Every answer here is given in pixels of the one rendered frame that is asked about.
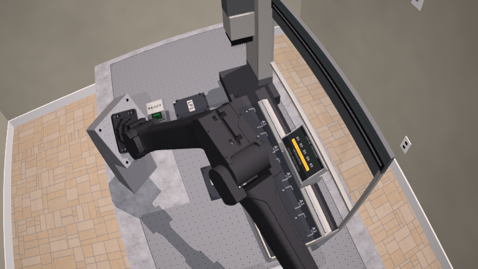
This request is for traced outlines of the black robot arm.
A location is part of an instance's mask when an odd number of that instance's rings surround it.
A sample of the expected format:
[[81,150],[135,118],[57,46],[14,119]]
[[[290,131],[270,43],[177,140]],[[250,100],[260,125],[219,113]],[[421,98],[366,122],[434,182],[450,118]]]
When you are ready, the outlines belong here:
[[156,150],[203,149],[212,167],[209,178],[223,202],[240,202],[282,268],[319,269],[278,192],[274,177],[282,172],[280,165],[234,102],[163,123],[138,119],[134,108],[112,114],[111,121],[119,153],[135,160]]

